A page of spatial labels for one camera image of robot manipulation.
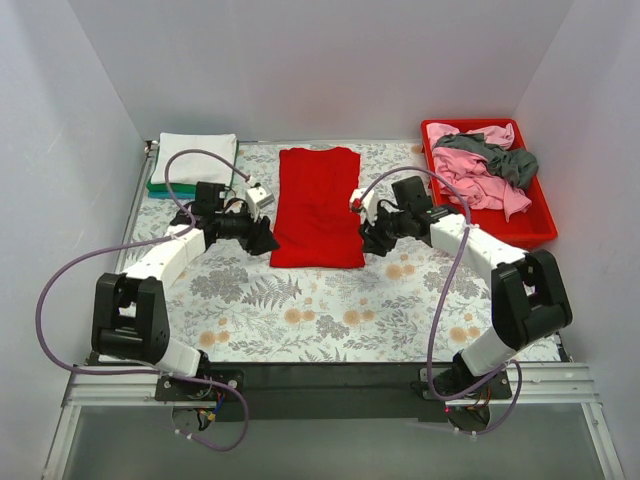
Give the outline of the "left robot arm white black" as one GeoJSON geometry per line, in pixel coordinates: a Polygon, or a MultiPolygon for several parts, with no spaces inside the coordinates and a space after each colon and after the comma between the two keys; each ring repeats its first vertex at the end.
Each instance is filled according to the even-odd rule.
{"type": "Polygon", "coordinates": [[[171,335],[166,290],[219,240],[236,240],[252,256],[279,248],[270,219],[262,214],[274,202],[273,194],[257,184],[242,198],[225,201],[224,190],[222,184],[198,183],[195,199],[171,220],[166,242],[96,283],[93,351],[177,374],[178,387],[193,400],[211,392],[213,377],[200,367],[203,354],[171,335]]]}

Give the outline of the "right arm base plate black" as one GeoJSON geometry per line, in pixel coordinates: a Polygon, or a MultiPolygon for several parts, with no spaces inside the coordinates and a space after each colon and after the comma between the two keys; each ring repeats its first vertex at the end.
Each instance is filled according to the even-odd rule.
{"type": "Polygon", "coordinates": [[[509,400],[514,393],[505,371],[501,371],[487,383],[468,392],[464,396],[458,394],[458,392],[462,390],[462,387],[451,384],[448,368],[435,367],[433,376],[434,387],[438,394],[441,396],[455,396],[456,400],[509,400]]]}

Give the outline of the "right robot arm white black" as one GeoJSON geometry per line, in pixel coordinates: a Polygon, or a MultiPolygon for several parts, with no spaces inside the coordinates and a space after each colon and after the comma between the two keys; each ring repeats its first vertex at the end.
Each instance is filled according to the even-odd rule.
{"type": "Polygon", "coordinates": [[[572,323],[561,273],[549,251],[511,246],[474,225],[469,210],[434,205],[417,175],[393,183],[392,190],[390,208],[384,208],[373,187],[351,195],[350,209],[362,218],[364,252],[383,257],[398,240],[412,238],[453,256],[455,265],[473,269],[490,293],[490,327],[456,353],[448,369],[427,373],[435,398],[479,395],[519,352],[572,323]]]}

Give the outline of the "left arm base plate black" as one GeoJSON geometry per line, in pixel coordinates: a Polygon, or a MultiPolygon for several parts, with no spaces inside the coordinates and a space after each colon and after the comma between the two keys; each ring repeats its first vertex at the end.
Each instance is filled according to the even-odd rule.
{"type": "MultiPolygon", "coordinates": [[[[209,369],[198,374],[198,378],[209,379],[225,384],[241,391],[244,383],[244,372],[238,369],[209,369]]],[[[224,395],[225,390],[209,383],[179,380],[165,375],[157,382],[154,399],[157,401],[205,401],[213,402],[218,395],[224,395]]]]}

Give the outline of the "red t shirt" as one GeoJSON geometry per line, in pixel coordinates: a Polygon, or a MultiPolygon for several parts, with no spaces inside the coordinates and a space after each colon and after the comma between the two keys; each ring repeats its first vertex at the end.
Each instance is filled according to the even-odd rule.
{"type": "Polygon", "coordinates": [[[360,155],[345,147],[279,152],[273,268],[358,269],[365,265],[360,217],[349,201],[359,186],[360,155]]]}

